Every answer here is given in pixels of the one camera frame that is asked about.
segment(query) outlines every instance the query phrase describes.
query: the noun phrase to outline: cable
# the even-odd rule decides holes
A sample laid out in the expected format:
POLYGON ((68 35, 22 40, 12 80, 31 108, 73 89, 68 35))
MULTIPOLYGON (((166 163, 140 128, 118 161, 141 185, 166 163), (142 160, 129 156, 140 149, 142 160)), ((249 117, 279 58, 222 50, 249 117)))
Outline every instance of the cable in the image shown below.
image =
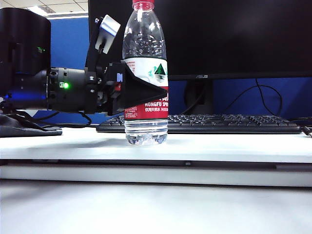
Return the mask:
POLYGON ((58 114, 59 114, 59 112, 56 111, 55 113, 53 113, 53 114, 51 114, 51 115, 49 115, 49 116, 41 117, 41 118, 34 118, 34 119, 35 119, 35 120, 45 120, 45 119, 48 119, 48 118, 52 118, 52 117, 54 117, 54 116, 56 116, 56 115, 58 115, 58 114))
POLYGON ((307 126, 302 127, 302 131, 305 133, 305 135, 312 137, 312 130, 307 126))
POLYGON ((8 116, 11 116, 17 120, 19 120, 20 118, 23 118, 24 120, 27 120, 29 122, 33 122, 33 123, 39 123, 39 124, 46 124, 44 127, 60 127, 60 128, 85 128, 85 127, 91 127, 91 128, 95 128, 96 125, 91 125, 92 120, 83 112, 75 112, 76 114, 80 114, 82 117, 84 117, 86 120, 88 120, 88 123, 86 124, 72 124, 72 123, 58 123, 58 124, 53 124, 53 123, 49 123, 49 122, 45 122, 39 119, 35 119, 32 116, 30 116, 27 112, 25 111, 14 111, 12 114, 9 114, 8 116))
POLYGON ((270 112, 271 115, 273 115, 273 116, 279 116, 279 115, 280 115, 280 112, 274 114, 274 113, 267 107, 267 105, 265 104, 264 97, 263 97, 262 89, 261 89, 261 87, 260 87, 260 85, 259 85, 259 83, 258 83, 258 79, 257 79, 257 78, 255 79, 255 82, 256 82, 257 87, 258 87, 258 89, 259 89, 259 92, 260 92, 260 95, 261 95, 261 100, 262 100, 262 103, 263 103, 265 109, 267 109, 267 111, 270 112))
POLYGON ((223 114, 225 111, 227 111, 244 93, 246 93, 247 91, 253 89, 253 88, 256 88, 256 87, 266 87, 266 88, 270 88, 270 89, 273 89, 278 95, 279 95, 279 99, 280 99, 280 102, 279 102, 279 108, 278 108, 278 112, 276 114, 272 114, 274 116, 279 116, 281 111, 282 111, 282 106, 283 106, 283 98, 281 96, 281 94, 273 87, 271 86, 268 86, 268 85, 255 85, 255 86, 252 86, 252 87, 249 87, 248 89, 245 89, 243 92, 241 92, 223 111, 221 111, 221 113, 223 114))
POLYGON ((190 111, 191 109, 193 109, 193 108, 197 105, 197 103, 199 102, 199 100, 202 98, 202 96, 204 95, 204 93, 205 93, 205 88, 203 88, 203 91, 202 91, 201 94, 198 96, 198 98, 195 100, 195 102, 194 102, 192 105, 190 105, 185 111, 183 111, 180 115, 183 115, 183 114, 187 113, 188 111, 190 111))
POLYGON ((290 118, 289 121, 300 121, 300 120, 308 120, 312 121, 312 117, 298 117, 298 118, 290 118))

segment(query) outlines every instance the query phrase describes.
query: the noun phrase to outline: black keyboard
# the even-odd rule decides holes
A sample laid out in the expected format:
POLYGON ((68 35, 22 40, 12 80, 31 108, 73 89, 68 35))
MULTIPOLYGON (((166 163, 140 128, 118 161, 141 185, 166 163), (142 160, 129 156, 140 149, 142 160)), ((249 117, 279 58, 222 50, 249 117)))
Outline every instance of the black keyboard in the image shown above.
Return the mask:
MULTIPOLYGON (((113 117, 97 132, 124 133, 124 117, 113 117)), ((301 127, 276 116, 174 115, 168 116, 168 133, 298 134, 301 127)))

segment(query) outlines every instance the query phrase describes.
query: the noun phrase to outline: blue partition wall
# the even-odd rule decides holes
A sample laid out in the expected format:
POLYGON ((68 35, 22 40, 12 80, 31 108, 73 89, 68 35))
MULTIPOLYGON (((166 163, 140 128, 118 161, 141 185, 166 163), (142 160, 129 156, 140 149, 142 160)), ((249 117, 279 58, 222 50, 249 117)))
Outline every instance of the blue partition wall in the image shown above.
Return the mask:
MULTIPOLYGON (((83 69, 89 45, 88 19, 56 19, 51 21, 51 65, 54 67, 68 67, 83 69)), ((281 116, 285 118, 312 116, 310 106, 310 87, 312 78, 266 78, 258 79, 260 84, 269 85, 277 89, 283 97, 281 116)), ((185 81, 169 83, 170 114, 179 114, 185 108, 183 93, 185 81)), ((232 79, 214 81, 214 112, 220 113, 243 90, 254 86, 255 80, 232 79)), ((277 112, 279 96, 268 88, 262 88, 267 106, 277 112)), ((254 88, 242 95, 227 110, 228 114, 269 114, 264 108, 259 90, 254 88)), ((47 115, 48 112, 38 112, 36 116, 47 115)), ((90 115, 94 123, 101 123, 107 117, 104 114, 90 115)), ((85 122, 78 114, 61 113, 53 117, 51 122, 85 122)))

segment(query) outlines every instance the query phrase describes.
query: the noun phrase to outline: plastic bottle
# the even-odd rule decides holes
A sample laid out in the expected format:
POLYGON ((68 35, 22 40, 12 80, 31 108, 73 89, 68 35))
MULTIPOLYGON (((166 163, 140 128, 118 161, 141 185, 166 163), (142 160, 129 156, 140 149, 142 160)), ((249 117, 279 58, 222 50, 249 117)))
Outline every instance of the plastic bottle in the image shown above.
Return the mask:
MULTIPOLYGON (((154 0, 133 0, 122 56, 135 76, 168 90, 166 45, 155 15, 154 0)), ((126 138, 131 144, 161 144, 167 139, 168 96, 124 112, 126 138)))

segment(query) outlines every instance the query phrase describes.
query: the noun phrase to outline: computer monitor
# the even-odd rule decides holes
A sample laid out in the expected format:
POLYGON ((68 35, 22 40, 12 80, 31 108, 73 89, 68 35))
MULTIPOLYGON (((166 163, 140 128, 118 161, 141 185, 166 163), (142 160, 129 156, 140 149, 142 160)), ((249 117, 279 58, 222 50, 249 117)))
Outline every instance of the computer monitor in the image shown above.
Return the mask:
MULTIPOLYGON (((121 59, 132 10, 131 0, 89 1, 90 29, 95 18, 106 14, 122 25, 103 62, 121 59)), ((169 80, 310 77, 311 12, 310 0, 155 0, 169 80)), ((189 94, 198 94, 200 86, 189 94)), ((203 101, 210 98, 207 94, 203 101)))

